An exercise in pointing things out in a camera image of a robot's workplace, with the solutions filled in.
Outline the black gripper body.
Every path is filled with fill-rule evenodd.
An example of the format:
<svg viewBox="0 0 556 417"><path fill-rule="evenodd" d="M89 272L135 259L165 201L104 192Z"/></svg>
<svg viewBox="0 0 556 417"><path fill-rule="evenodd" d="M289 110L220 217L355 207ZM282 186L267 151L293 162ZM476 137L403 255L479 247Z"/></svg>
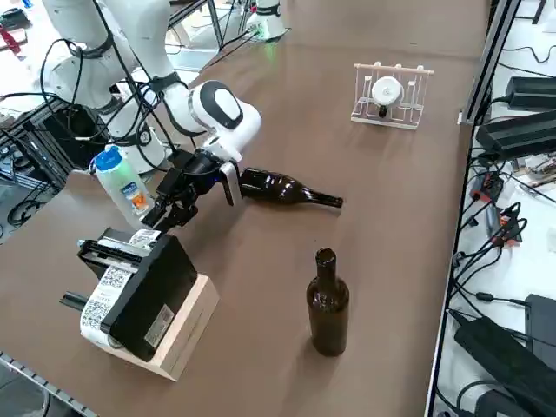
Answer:
<svg viewBox="0 0 556 417"><path fill-rule="evenodd" d="M175 203L184 208L193 206L218 181L220 159L208 151L197 149L191 153L178 149L169 161L171 167L156 189L157 207Z"/></svg>

